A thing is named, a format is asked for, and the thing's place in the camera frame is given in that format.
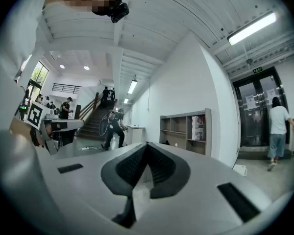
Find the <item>bookshelf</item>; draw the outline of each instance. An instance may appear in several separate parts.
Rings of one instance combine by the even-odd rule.
[[[200,140],[192,139],[192,117],[200,116],[200,128],[203,135]],[[211,156],[212,118],[211,109],[204,111],[160,116],[160,143],[169,142],[171,146],[186,149],[195,153]]]

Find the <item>black slot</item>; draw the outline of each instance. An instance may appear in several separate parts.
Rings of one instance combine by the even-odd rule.
[[[60,174],[63,174],[63,173],[67,173],[67,172],[74,171],[81,168],[83,168],[81,164],[72,164],[72,165],[60,167],[58,168],[58,171],[60,172]]]
[[[217,187],[244,223],[259,214],[258,209],[256,209],[231,183]]]

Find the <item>floor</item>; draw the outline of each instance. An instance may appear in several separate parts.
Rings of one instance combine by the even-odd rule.
[[[79,156],[87,156],[96,154],[99,152],[105,152],[101,148],[101,144],[104,142],[97,140],[89,140],[83,138],[77,138],[73,143],[70,143],[59,149],[58,153],[53,155],[54,159],[73,158]],[[90,147],[88,150],[80,150],[81,148]],[[119,147],[119,136],[114,135],[111,140],[109,150],[114,150]]]
[[[245,165],[246,178],[261,188],[272,201],[286,192],[294,191],[294,155],[281,160],[271,172],[267,171],[269,161],[237,159],[237,165]]]

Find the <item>white table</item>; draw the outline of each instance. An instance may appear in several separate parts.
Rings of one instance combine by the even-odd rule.
[[[125,136],[125,143],[127,145],[131,145],[133,143],[140,143],[143,139],[143,129],[145,127],[135,126],[135,125],[127,125],[127,131]]]

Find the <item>black camera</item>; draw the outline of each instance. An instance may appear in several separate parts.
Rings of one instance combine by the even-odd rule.
[[[113,1],[112,6],[104,7],[104,9],[100,11],[93,11],[93,13],[99,16],[107,15],[111,18],[113,23],[117,23],[119,20],[129,14],[129,9],[127,4],[122,2],[122,0],[115,0]]]

